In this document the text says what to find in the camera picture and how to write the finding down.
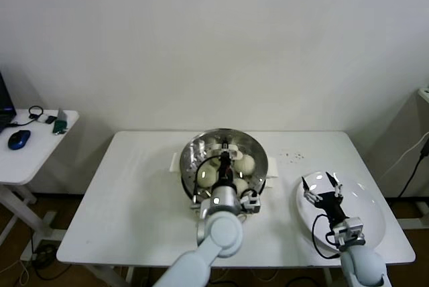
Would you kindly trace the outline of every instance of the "white wall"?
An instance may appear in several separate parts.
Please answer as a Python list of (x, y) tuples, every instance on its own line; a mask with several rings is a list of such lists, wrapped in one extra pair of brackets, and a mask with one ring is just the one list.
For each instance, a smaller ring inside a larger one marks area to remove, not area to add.
[(379, 175), (429, 130), (412, 103), (406, 139), (379, 143), (429, 83), (428, 44), (429, 0), (0, 0), (17, 106), (81, 114), (44, 192), (83, 192), (120, 129), (346, 130)]

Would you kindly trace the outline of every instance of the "white plate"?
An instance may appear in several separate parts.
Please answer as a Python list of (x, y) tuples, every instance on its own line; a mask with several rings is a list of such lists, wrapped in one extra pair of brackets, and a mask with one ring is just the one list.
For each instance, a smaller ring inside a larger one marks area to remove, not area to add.
[[(330, 172), (329, 174), (343, 184), (342, 193), (344, 199), (341, 203), (341, 208), (344, 213), (350, 218), (361, 218), (366, 244), (372, 248), (377, 247), (383, 239), (386, 230), (386, 224), (380, 206), (375, 202), (371, 193), (350, 174), (338, 172)], [(313, 190), (316, 194), (334, 190), (326, 176), (326, 172), (315, 172), (304, 178), (310, 190)], [(317, 209), (304, 198), (302, 184), (298, 186), (296, 191), (296, 203), (301, 219), (311, 232), (315, 218), (317, 215), (324, 213), (324, 211), (322, 209)], [(334, 247), (329, 245), (325, 240), (325, 235), (329, 231), (328, 219), (325, 217), (319, 218), (314, 228), (314, 235), (327, 247), (334, 249)]]

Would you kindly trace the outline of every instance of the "cable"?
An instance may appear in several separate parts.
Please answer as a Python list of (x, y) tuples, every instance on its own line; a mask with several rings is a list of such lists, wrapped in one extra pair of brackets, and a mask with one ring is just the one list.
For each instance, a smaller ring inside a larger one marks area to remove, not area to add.
[(398, 196), (397, 196), (397, 198), (400, 198), (400, 197), (402, 196), (402, 194), (405, 192), (405, 190), (407, 189), (407, 187), (408, 187), (408, 185), (410, 184), (411, 180), (413, 179), (414, 175), (416, 174), (416, 171), (417, 171), (418, 166), (420, 165), (420, 162), (421, 162), (423, 159), (424, 159), (424, 156), (423, 156), (423, 155), (420, 155), (420, 158), (418, 159), (416, 166), (414, 166), (414, 170), (413, 170), (413, 172), (412, 172), (412, 174), (411, 174), (410, 178), (408, 179), (407, 184), (405, 184), (404, 188), (402, 189), (402, 191), (401, 191), (400, 195), (398, 195)]
[(327, 243), (329, 243), (330, 245), (334, 245), (335, 247), (338, 247), (338, 245), (337, 245), (335, 242), (331, 242), (331, 241), (328, 239), (328, 235), (329, 235), (329, 233), (330, 233), (330, 232), (328, 232), (326, 235), (324, 235), (324, 238), (326, 239), (326, 242), (327, 242)]
[(3, 272), (5, 272), (6, 270), (11, 269), (14, 265), (16, 265), (19, 262), (19, 260), (17, 260), (16, 262), (14, 262), (13, 264), (11, 264), (10, 266), (7, 266), (5, 269), (0, 270), (0, 274), (2, 274)]
[(223, 280), (221, 282), (208, 282), (210, 285), (220, 285), (220, 284), (230, 284), (233, 285), (235, 287), (239, 287), (238, 283), (232, 281), (232, 280)]
[(316, 218), (315, 218), (315, 220), (314, 220), (314, 222), (313, 222), (313, 226), (312, 226), (312, 228), (311, 228), (311, 239), (313, 240), (313, 246), (314, 246), (314, 248), (315, 248), (315, 250), (317, 251), (317, 253), (319, 254), (319, 256), (320, 257), (322, 257), (322, 258), (324, 258), (324, 259), (335, 259), (335, 258), (338, 258), (338, 257), (340, 257), (340, 254), (339, 253), (336, 253), (336, 254), (334, 254), (334, 255), (331, 255), (331, 256), (326, 256), (326, 255), (324, 255), (323, 253), (321, 253), (320, 252), (320, 250), (317, 248), (317, 244), (316, 244), (316, 238), (315, 238), (315, 236), (314, 236), (314, 228), (315, 228), (315, 226), (316, 226), (316, 222), (317, 222), (317, 219), (319, 219), (320, 217), (328, 217), (327, 215), (323, 215), (323, 214), (320, 214), (320, 215), (318, 215)]
[[(38, 114), (32, 113), (32, 109), (35, 109), (35, 108), (40, 109), (40, 113), (38, 113)], [(7, 124), (7, 127), (18, 127), (18, 126), (26, 126), (28, 124), (31, 124), (34, 121), (37, 121), (38, 118), (43, 115), (44, 110), (43, 110), (42, 106), (33, 105), (28, 109), (28, 113), (29, 113), (29, 118), (32, 119), (31, 121), (28, 121), (27, 123), (24, 123), (24, 124), (18, 124), (16, 122), (15, 123), (9, 123), (9, 124)]]
[(425, 133), (423, 136), (422, 136), (422, 138), (420, 138), (420, 140), (417, 142), (417, 143), (415, 143), (412, 147), (410, 147), (408, 150), (406, 150), (402, 155), (401, 155), (401, 157), (400, 158), (398, 158), (397, 160), (396, 160), (396, 162), (395, 163), (393, 163), (393, 165), (391, 166), (391, 167), (389, 167), (380, 177), (379, 177), (379, 179), (378, 179), (378, 181), (380, 181), (384, 176), (386, 176), (386, 174), (387, 173), (389, 173), (395, 166), (397, 166), (397, 164), (399, 163), (399, 162), (401, 162), (401, 160), (404, 158), (404, 156), (405, 155), (407, 155), (409, 152), (411, 152), (414, 148), (416, 148), (417, 146), (419, 146), (420, 145), (420, 143), (422, 143), (422, 141), (423, 141), (423, 139), (427, 136), (429, 134), (429, 131), (427, 132), (427, 133)]
[(52, 245), (51, 243), (49, 243), (47, 245), (43, 245), (39, 247), (35, 252), (34, 245), (33, 245), (33, 231), (31, 228), (29, 228), (29, 232), (30, 232), (30, 241), (32, 245), (32, 253), (36, 254), (36, 259), (32, 261), (32, 265), (34, 268), (34, 272), (36, 273), (36, 276), (39, 279), (45, 280), (45, 281), (55, 280), (56, 278), (65, 274), (67, 270), (69, 270), (72, 267), (72, 265), (68, 265), (64, 270), (62, 270), (59, 274), (56, 274), (53, 277), (43, 277), (38, 272), (38, 269), (47, 268), (50, 264), (52, 264), (56, 260), (57, 248), (55, 245)]
[(296, 277), (292, 280), (289, 280), (289, 282), (284, 286), (284, 287), (290, 287), (290, 285), (298, 280), (309, 280), (311, 281), (315, 286), (320, 287), (321, 285), (314, 279), (311, 277), (307, 277), (307, 276), (302, 276), (302, 277)]
[(22, 270), (21, 274), (19, 275), (18, 279), (13, 283), (13, 285), (12, 285), (13, 287), (15, 287), (18, 283), (20, 286), (25, 286), (29, 282), (28, 268), (31, 266), (31, 262), (28, 262), (27, 266), (25, 266), (21, 260), (19, 260), (18, 262), (21, 264), (23, 270)]
[[(17, 282), (19, 282), (19, 284), (21, 286), (25, 286), (28, 283), (28, 281), (29, 281), (29, 273), (28, 273), (27, 268), (24, 266), (24, 264), (23, 264), (23, 262), (21, 260), (17, 260), (13, 264), (7, 266), (5, 269), (0, 270), (0, 274), (2, 274), (3, 272), (6, 272), (7, 270), (9, 270), (11, 268), (13, 268), (16, 264), (20, 264), (22, 266), (23, 270), (22, 270), (21, 274), (19, 275), (18, 280), (15, 282), (14, 285), (16, 285)], [(22, 281), (24, 274), (27, 276), (27, 279), (25, 280), (25, 282)]]
[(256, 274), (255, 274), (255, 271), (253, 270), (253, 269), (250, 269), (250, 271), (252, 272), (252, 274), (255, 276), (255, 278), (256, 279), (258, 279), (260, 282), (272, 282), (273, 280), (275, 280), (275, 278), (277, 277), (277, 275), (279, 274), (279, 270), (277, 269), (276, 271), (275, 271), (275, 273), (274, 273), (274, 275), (272, 276), (272, 277), (270, 277), (270, 278), (268, 278), (268, 279), (263, 279), (263, 278), (260, 278), (260, 277), (258, 277)]
[(220, 282), (223, 278), (225, 278), (227, 276), (227, 274), (229, 273), (229, 269), (225, 270), (225, 272), (221, 275), (221, 277), (216, 278), (216, 280), (211, 280), (211, 282)]

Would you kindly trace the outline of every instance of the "power cord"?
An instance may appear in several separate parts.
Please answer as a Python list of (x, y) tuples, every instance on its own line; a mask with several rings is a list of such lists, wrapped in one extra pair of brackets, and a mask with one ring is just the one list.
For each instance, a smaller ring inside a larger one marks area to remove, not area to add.
[(278, 276), (278, 274), (279, 274), (279, 270), (277, 269), (275, 272), (274, 272), (274, 274), (270, 277), (270, 278), (267, 278), (267, 279), (263, 279), (263, 278), (260, 278), (260, 277), (258, 277), (257, 276), (257, 274), (255, 273), (255, 270), (253, 270), (253, 269), (250, 269), (250, 271), (252, 272), (252, 274), (255, 276), (255, 278), (256, 279), (258, 279), (260, 282), (272, 282), (273, 280), (275, 280), (276, 278), (277, 278), (277, 276)]
[(13, 268), (17, 264), (20, 264), (22, 266), (22, 272), (19, 275), (19, 278), (15, 281), (15, 283), (13, 285), (15, 286), (17, 283), (19, 283), (19, 285), (25, 286), (29, 282), (29, 273), (28, 273), (26, 266), (23, 264), (23, 262), (21, 260), (17, 260), (16, 262), (11, 264), (10, 266), (7, 266), (5, 269), (0, 270), (0, 274), (2, 274), (3, 272), (6, 272), (7, 270), (9, 270), (11, 268)]
[(379, 179), (378, 179), (378, 181), (380, 181), (382, 178), (384, 178), (386, 175), (387, 175), (387, 173), (389, 173), (391, 170), (393, 170), (393, 168), (395, 167), (395, 166), (397, 166), (398, 165), (398, 163), (399, 162), (401, 162), (401, 160), (404, 158), (404, 156), (405, 155), (407, 155), (408, 153), (410, 153), (412, 150), (414, 150), (414, 148), (416, 148), (417, 146), (419, 146), (420, 145), (420, 143), (422, 143), (422, 141), (423, 141), (423, 139), (427, 136), (427, 135), (429, 135), (429, 131), (427, 132), (427, 133), (425, 133), (420, 139), (419, 139), (419, 141), (417, 142), (417, 143), (415, 143), (412, 147), (410, 147), (408, 150), (406, 150), (401, 156), (400, 156), (400, 158), (398, 158), (397, 160), (396, 160), (396, 162), (395, 163), (393, 163), (393, 165), (392, 166), (390, 166), (380, 177), (379, 177)]
[(339, 258), (339, 257), (340, 257), (340, 254), (339, 254), (339, 253), (336, 253), (336, 254), (334, 254), (334, 255), (327, 256), (327, 255), (324, 255), (323, 253), (321, 253), (321, 252), (320, 252), (320, 250), (317, 248), (317, 244), (316, 244), (316, 237), (314, 236), (314, 228), (316, 227), (316, 222), (317, 222), (317, 220), (318, 220), (320, 217), (326, 217), (326, 218), (328, 218), (328, 216), (327, 216), (327, 215), (324, 215), (324, 214), (319, 214), (319, 215), (315, 218), (315, 220), (314, 220), (314, 222), (313, 222), (313, 226), (312, 226), (312, 228), (311, 228), (311, 239), (313, 240), (313, 246), (314, 246), (315, 250), (317, 251), (317, 253), (319, 254), (319, 256), (320, 256), (320, 257), (322, 257), (322, 258), (324, 258), (324, 259), (335, 259), (335, 258)]
[(401, 198), (401, 196), (405, 193), (405, 191), (406, 191), (408, 185), (410, 184), (410, 182), (412, 181), (414, 175), (416, 175), (416, 172), (417, 172), (418, 166), (420, 165), (420, 162), (427, 156), (429, 156), (429, 139), (426, 140), (426, 143), (424, 144), (422, 150), (420, 151), (420, 157), (418, 158), (416, 166), (414, 166), (414, 169), (413, 169), (413, 172), (412, 172), (410, 178), (408, 179), (404, 188), (402, 189), (402, 191), (400, 192), (400, 194), (396, 198)]
[(289, 280), (289, 282), (284, 286), (284, 287), (290, 287), (290, 285), (292, 285), (294, 282), (297, 282), (298, 280), (309, 280), (311, 281), (315, 286), (320, 287), (321, 285), (314, 279), (308, 276), (301, 276), (301, 277), (296, 277), (292, 280)]
[[(34, 109), (40, 109), (40, 113), (38, 113), (38, 114), (32, 113), (32, 110), (34, 110)], [(29, 118), (31, 119), (31, 121), (24, 123), (24, 124), (18, 124), (16, 122), (15, 123), (9, 123), (6, 125), (6, 127), (18, 127), (18, 126), (26, 126), (28, 124), (31, 124), (34, 121), (37, 121), (38, 118), (43, 115), (44, 110), (43, 110), (42, 106), (34, 105), (28, 109), (28, 113), (29, 113)]]
[(51, 243), (40, 246), (37, 250), (34, 250), (33, 245), (33, 231), (29, 229), (30, 232), (30, 241), (32, 245), (32, 253), (36, 255), (36, 258), (32, 260), (32, 266), (34, 268), (34, 272), (36, 276), (44, 281), (55, 280), (65, 274), (67, 270), (69, 270), (72, 265), (68, 265), (64, 270), (62, 270), (59, 274), (56, 274), (53, 277), (43, 277), (38, 270), (47, 268), (56, 260), (56, 252), (57, 247)]

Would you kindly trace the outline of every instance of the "laptop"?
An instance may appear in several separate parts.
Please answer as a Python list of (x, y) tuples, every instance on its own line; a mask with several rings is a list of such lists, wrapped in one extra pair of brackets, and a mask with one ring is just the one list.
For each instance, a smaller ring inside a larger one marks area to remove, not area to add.
[(5, 81), (0, 72), (0, 132), (3, 131), (7, 124), (16, 116), (16, 110), (13, 106), (11, 97), (7, 92)]

